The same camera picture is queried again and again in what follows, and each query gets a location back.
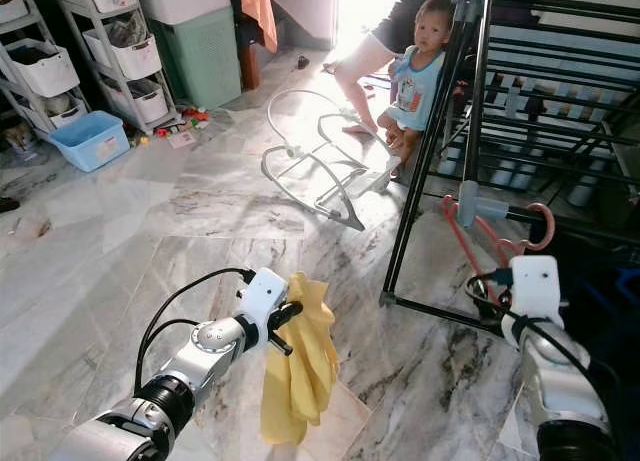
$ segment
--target child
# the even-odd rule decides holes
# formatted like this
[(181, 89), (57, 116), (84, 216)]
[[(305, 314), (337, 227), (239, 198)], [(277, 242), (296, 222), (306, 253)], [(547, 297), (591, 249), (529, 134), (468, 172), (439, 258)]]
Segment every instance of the child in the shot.
[(390, 68), (398, 94), (377, 122), (387, 130), (391, 149), (399, 150), (400, 166), (406, 164), (427, 125), (444, 61), (442, 49), (449, 41), (452, 9), (450, 0), (426, 0), (416, 15), (415, 45)]

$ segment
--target light blue shirt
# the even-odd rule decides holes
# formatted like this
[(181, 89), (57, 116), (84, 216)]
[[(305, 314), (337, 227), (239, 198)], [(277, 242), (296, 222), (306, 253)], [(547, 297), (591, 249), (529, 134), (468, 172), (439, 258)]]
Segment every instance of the light blue shirt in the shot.
[(441, 51), (436, 54), (424, 68), (413, 69), (411, 59), (417, 50), (417, 46), (409, 46), (398, 63), (393, 78), (398, 83), (398, 95), (387, 109), (387, 114), (396, 120), (400, 129), (424, 131), (431, 113), (444, 53)]

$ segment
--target blue plastic basket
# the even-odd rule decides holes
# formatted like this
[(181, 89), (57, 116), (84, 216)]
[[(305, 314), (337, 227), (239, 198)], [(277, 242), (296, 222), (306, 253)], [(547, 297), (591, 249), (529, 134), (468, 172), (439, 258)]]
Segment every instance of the blue plastic basket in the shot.
[(71, 164), (93, 171), (129, 150), (122, 120), (93, 111), (51, 133), (51, 142)]

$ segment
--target green storage box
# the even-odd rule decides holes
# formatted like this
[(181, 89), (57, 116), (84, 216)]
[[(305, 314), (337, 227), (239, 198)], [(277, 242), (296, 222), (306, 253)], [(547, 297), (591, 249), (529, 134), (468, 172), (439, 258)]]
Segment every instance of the green storage box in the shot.
[(170, 26), (149, 20), (174, 97), (214, 109), (240, 96), (231, 7)]

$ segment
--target marble floor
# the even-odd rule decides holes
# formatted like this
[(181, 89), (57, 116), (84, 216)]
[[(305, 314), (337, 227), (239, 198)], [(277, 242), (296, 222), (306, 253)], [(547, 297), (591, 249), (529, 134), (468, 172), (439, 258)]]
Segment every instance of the marble floor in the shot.
[[(311, 60), (302, 71), (299, 54)], [(273, 447), (260, 438), (265, 352), (250, 351), (170, 459), (535, 459), (513, 349), (378, 305), (403, 189), (392, 184), (358, 200), (366, 226), (358, 232), (302, 211), (261, 174), (262, 152), (279, 143), (265, 117), (276, 90), (311, 88), (341, 99), (321, 72), (325, 57), (281, 53), (262, 86), (214, 111), (188, 147), (154, 139), (89, 174), (48, 146), (33, 166), (3, 160), (0, 194), (23, 204), (0, 215), (0, 459), (46, 459), (74, 426), (130, 395), (152, 313), (181, 286), (225, 266), (267, 266), (283, 277), (303, 270), (328, 282), (339, 380), (322, 424), (300, 446)], [(315, 124), (317, 113), (314, 102), (300, 100), (283, 103), (277, 116), (296, 131)], [(470, 310), (461, 290), (470, 272), (439, 200), (425, 197), (397, 293)], [(233, 276), (198, 286), (167, 316), (228, 315), (239, 287)], [(187, 332), (175, 327), (158, 339), (147, 375)]]

